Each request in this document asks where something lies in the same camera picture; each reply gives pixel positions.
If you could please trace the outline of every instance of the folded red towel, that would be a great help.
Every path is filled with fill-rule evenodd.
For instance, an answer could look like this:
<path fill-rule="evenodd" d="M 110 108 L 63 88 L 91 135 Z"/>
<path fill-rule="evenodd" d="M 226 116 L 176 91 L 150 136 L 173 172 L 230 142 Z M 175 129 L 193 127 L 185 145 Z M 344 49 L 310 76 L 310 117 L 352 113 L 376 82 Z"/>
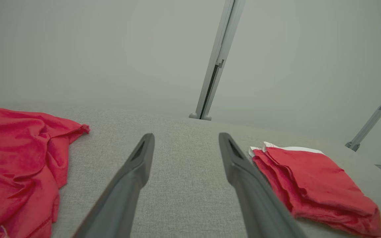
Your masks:
<path fill-rule="evenodd" d="M 0 237 L 50 237 L 68 145 L 84 132 L 68 119 L 0 109 Z"/>
<path fill-rule="evenodd" d="M 294 217 L 364 237 L 381 236 L 377 205 L 321 151 L 280 148 L 268 142 L 264 148 L 252 147 L 251 151 L 252 160 Z"/>

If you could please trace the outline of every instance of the gray fabric surface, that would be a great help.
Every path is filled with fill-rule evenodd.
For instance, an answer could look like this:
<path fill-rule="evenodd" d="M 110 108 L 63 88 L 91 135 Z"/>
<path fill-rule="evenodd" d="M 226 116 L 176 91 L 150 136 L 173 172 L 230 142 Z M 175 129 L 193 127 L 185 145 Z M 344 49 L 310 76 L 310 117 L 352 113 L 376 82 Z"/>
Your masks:
<path fill-rule="evenodd" d="M 60 190 L 53 237 L 70 237 L 143 134 L 155 135 L 151 175 L 141 191 L 133 237 L 246 235 L 237 196 L 228 184 L 218 134 L 231 134 L 242 151 L 262 141 L 319 149 L 343 168 L 381 210 L 381 170 L 332 141 L 261 128 L 101 107 L 8 104 L 90 125 L 70 146 L 68 183 Z M 308 237 L 352 237 L 326 225 L 298 220 Z"/>

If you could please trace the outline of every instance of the metal bracket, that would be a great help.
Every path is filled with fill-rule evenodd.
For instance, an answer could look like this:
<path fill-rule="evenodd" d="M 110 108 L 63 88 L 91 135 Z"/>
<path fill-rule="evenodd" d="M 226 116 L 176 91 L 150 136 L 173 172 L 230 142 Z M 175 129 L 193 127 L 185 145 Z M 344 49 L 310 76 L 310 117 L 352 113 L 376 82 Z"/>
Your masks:
<path fill-rule="evenodd" d="M 351 145 L 352 145 L 352 141 L 345 144 L 346 147 L 352 149 L 355 152 L 360 148 L 360 144 L 359 143 L 356 144 L 353 148 L 351 148 Z"/>
<path fill-rule="evenodd" d="M 219 68 L 221 68 L 223 66 L 223 63 L 224 63 L 224 60 L 221 60 L 221 63 L 216 63 L 216 65 L 218 65 Z"/>

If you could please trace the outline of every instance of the red towel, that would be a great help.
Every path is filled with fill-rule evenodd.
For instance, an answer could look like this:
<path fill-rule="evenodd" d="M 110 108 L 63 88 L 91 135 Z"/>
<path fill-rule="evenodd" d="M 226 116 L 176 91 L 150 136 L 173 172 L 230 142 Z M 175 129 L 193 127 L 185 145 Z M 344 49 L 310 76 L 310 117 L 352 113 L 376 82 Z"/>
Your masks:
<path fill-rule="evenodd" d="M 329 157 L 315 149 L 264 143 L 263 149 L 251 148 L 252 160 L 295 218 L 363 237 L 381 236 L 377 205 Z"/>
<path fill-rule="evenodd" d="M 84 132 L 68 119 L 0 109 L 0 237 L 50 237 L 68 145 Z"/>

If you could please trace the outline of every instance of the fabric texture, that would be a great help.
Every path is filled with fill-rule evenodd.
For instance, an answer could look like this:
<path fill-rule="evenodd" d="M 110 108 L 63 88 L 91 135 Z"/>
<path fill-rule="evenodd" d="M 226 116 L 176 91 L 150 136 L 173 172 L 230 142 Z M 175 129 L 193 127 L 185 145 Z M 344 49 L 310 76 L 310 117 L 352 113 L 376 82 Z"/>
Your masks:
<path fill-rule="evenodd" d="M 265 142 L 263 149 L 253 150 L 252 158 L 292 215 L 355 235 L 380 237 L 377 205 L 321 151 L 300 149 Z"/>
<path fill-rule="evenodd" d="M 50 237 L 68 145 L 84 132 L 68 119 L 0 109 L 0 237 Z"/>
<path fill-rule="evenodd" d="M 0 104 L 86 123 L 92 133 L 69 147 L 68 183 L 60 189 L 53 237 L 72 237 L 115 173 L 146 133 L 155 135 L 151 174 L 139 194 L 132 237 L 246 237 L 234 188 L 227 182 L 218 134 L 229 133 L 240 149 L 268 141 L 324 152 L 351 177 L 381 212 L 381 170 L 342 142 L 115 107 L 42 102 Z M 299 218 L 308 238 L 355 237 Z"/>

